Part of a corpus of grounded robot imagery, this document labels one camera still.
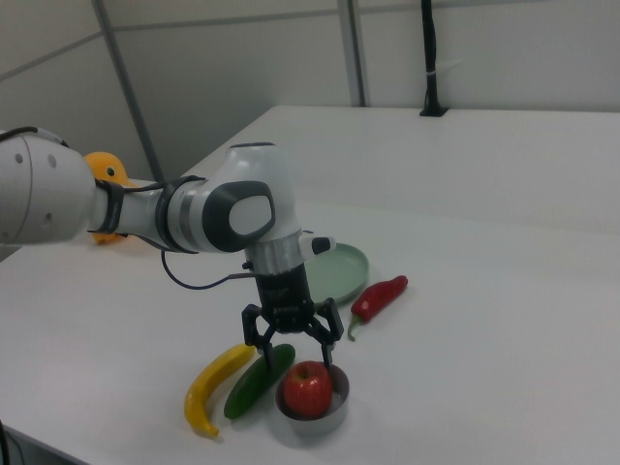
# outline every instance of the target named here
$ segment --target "table surface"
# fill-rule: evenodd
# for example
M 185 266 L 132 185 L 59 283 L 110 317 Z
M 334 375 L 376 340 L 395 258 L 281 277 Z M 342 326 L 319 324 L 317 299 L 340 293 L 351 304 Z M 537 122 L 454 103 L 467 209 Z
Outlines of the table surface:
M 304 229 L 364 251 L 371 281 L 410 279 L 355 343 L 337 344 L 351 398 L 333 434 L 296 436 L 271 396 L 231 423 L 223 404 L 236 376 L 207 404 L 221 438 L 194 434 L 185 392 L 241 342 L 240 311 L 258 303 L 254 283 L 186 291 L 139 240 L 96 247 L 87 234 L 22 248 L 0 264 L 2 420 L 97 464 L 617 463 L 620 235 L 613 209 L 603 213 L 620 198 L 608 172 L 618 163 L 620 119 L 448 115 L 429 122 L 404 109 L 274 108 L 226 144 L 281 145 Z M 480 132 L 459 141 L 462 126 Z M 574 143 L 577 130 L 596 140 Z M 547 159 L 531 154 L 530 138 Z M 440 150 L 458 144 L 457 154 Z M 596 149 L 583 153 L 584 145 Z M 191 172 L 209 175 L 224 150 Z M 534 191 L 533 203 L 507 194 L 526 174 L 527 189 L 513 195 Z M 558 195 L 577 179 L 586 199 L 573 189 Z M 242 254 L 170 258 L 196 284 L 242 262 Z M 347 323 L 349 307 L 340 312 Z M 298 359 L 321 356 L 307 336 L 274 342 L 293 343 Z

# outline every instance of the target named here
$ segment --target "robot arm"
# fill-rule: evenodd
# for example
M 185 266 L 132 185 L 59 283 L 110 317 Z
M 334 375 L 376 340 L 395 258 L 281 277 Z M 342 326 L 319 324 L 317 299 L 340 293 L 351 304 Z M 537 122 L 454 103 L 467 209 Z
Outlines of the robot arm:
M 195 253 L 235 252 L 298 233 L 300 225 L 283 156 L 270 143 L 231 147 L 208 181 L 188 176 L 123 189 L 96 184 L 82 157 L 55 141 L 0 139 L 0 243 L 59 242 L 86 230 Z M 308 260 L 312 247 L 303 239 L 299 253 Z
M 84 231 L 136 235 L 173 252 L 245 250 L 262 304 L 242 312 L 246 344 L 264 351 L 270 364 L 275 332 L 305 332 L 321 343 L 330 365 L 342 323 L 333 299 L 312 301 L 303 264 L 335 243 L 301 231 L 284 157 L 272 143 L 232 146 L 209 180 L 124 188 L 95 182 L 59 138 L 0 132 L 0 244 L 67 241 Z M 264 335 L 258 317 L 269 324 Z

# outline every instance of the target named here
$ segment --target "green cucumber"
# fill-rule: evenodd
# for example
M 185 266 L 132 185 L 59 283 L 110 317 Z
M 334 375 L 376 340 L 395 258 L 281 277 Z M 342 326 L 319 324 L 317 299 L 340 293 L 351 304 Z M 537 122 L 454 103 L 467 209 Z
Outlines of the green cucumber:
M 280 344 L 272 351 L 271 371 L 267 370 L 264 356 L 261 356 L 241 375 L 232 388 L 224 405 L 224 416 L 227 419 L 238 419 L 245 414 L 293 365 L 295 348 L 291 344 Z

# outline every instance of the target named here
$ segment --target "yellow banana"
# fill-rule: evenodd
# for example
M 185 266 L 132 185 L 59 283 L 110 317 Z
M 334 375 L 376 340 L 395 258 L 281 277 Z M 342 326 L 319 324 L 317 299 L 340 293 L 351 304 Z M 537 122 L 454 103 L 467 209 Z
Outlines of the yellow banana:
M 215 358 L 198 375 L 185 395 L 185 418 L 194 429 L 217 436 L 219 429 L 209 421 L 204 404 L 214 389 L 252 358 L 255 350 L 253 346 L 237 344 Z

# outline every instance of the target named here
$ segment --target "orange object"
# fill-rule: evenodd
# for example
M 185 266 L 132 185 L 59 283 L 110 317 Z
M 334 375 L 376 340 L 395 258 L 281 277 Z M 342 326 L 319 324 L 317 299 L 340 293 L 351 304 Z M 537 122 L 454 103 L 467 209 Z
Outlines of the orange object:
M 115 182 L 116 184 L 127 187 L 136 187 L 136 184 L 129 181 L 125 167 L 123 167 L 123 164 L 115 155 L 107 152 L 93 152 L 86 155 L 84 160 L 93 171 L 95 179 Z M 93 238 L 99 245 L 112 242 L 122 237 L 123 236 L 119 234 L 99 234 L 93 232 Z

